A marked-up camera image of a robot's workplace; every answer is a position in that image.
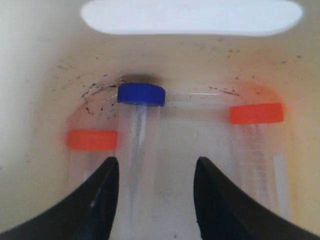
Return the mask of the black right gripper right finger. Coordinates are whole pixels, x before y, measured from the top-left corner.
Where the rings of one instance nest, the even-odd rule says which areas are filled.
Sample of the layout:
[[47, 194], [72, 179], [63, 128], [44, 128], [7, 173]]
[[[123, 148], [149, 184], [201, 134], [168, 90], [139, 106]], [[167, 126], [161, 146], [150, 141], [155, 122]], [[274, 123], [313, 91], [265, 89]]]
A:
[[320, 238], [252, 199], [207, 157], [200, 157], [196, 162], [193, 200], [203, 240]]

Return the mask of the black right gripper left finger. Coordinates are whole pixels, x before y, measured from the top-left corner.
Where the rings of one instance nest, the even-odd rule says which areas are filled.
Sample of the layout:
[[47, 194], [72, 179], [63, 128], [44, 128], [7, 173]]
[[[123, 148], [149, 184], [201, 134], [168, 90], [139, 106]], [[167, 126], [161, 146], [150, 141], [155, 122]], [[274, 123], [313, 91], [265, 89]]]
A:
[[2, 240], [108, 240], [119, 196], [119, 163], [108, 157], [61, 202], [6, 230]]

